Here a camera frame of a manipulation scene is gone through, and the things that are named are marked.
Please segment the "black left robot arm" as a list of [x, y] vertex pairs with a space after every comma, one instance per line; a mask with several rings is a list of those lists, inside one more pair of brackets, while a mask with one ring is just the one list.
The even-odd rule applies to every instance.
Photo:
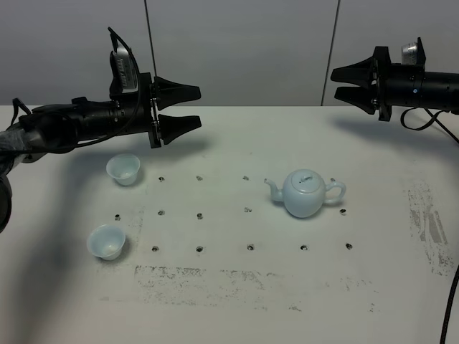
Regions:
[[150, 146], [160, 148], [202, 125], [197, 115], [171, 117], [160, 114], [160, 110], [201, 96], [197, 86], [142, 73], [135, 92], [123, 93], [119, 82], [113, 80], [106, 102], [78, 97], [69, 104], [29, 109], [15, 98], [11, 124], [1, 132], [1, 228], [6, 228], [12, 210], [7, 175], [18, 164], [137, 133], [147, 133]]

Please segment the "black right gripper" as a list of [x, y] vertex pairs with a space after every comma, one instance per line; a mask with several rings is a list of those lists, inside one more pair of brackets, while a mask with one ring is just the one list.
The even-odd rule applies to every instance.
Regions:
[[373, 103], [376, 98], [379, 120], [388, 122], [393, 106], [420, 106], [424, 73], [425, 66], [393, 63], [388, 47], [376, 47], [372, 59], [334, 69], [331, 81], [358, 86], [338, 87], [334, 97], [367, 114], [373, 115], [376, 112]]

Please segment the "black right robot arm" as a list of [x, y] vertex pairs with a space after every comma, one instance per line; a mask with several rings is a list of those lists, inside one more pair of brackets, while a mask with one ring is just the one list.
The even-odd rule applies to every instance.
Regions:
[[377, 46], [371, 57], [331, 73], [334, 82], [347, 83], [338, 87], [334, 97], [354, 105], [388, 122], [392, 107], [443, 110], [458, 114], [458, 74], [427, 72], [421, 41], [415, 42], [416, 63], [393, 63], [389, 48]]

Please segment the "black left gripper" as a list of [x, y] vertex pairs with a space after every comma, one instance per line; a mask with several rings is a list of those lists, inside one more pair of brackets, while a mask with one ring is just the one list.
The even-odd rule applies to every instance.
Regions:
[[164, 145], [168, 145], [178, 137], [202, 126], [200, 117], [196, 115], [183, 117], [158, 115], [157, 130], [152, 110], [152, 86], [154, 86], [158, 110], [199, 100], [201, 98], [199, 87], [172, 82], [157, 76], [152, 83], [151, 74], [148, 72], [140, 74], [139, 86], [137, 91], [122, 93], [120, 80], [118, 77], [113, 78], [109, 89], [113, 103], [109, 110], [110, 135], [148, 133], [150, 147], [160, 148], [160, 139]]

